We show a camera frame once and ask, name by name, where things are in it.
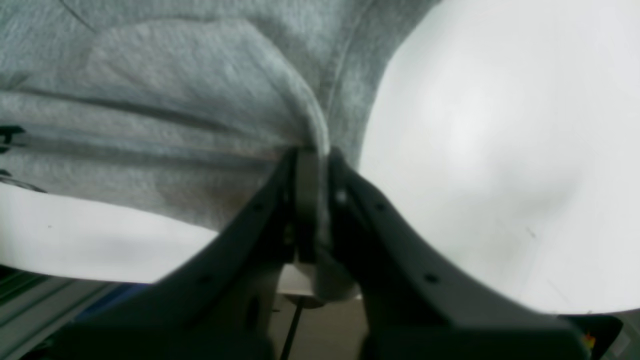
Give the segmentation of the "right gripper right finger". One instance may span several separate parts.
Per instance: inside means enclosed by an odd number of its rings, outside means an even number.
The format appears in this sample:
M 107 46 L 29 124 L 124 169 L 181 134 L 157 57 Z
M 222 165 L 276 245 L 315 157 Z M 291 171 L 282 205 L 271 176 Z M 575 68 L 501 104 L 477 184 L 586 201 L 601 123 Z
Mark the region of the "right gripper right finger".
M 327 160 L 333 256 L 362 294 L 361 360 L 587 360 L 569 322 L 519 305 L 430 246 L 338 149 Z

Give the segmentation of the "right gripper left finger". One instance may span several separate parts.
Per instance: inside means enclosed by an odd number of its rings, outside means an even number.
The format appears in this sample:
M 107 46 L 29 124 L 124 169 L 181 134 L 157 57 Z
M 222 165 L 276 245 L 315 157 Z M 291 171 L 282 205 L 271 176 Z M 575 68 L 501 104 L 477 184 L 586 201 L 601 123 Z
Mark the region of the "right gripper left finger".
M 289 150 L 217 238 L 158 283 L 62 330 L 53 360 L 274 360 L 286 264 L 313 263 L 318 155 Z

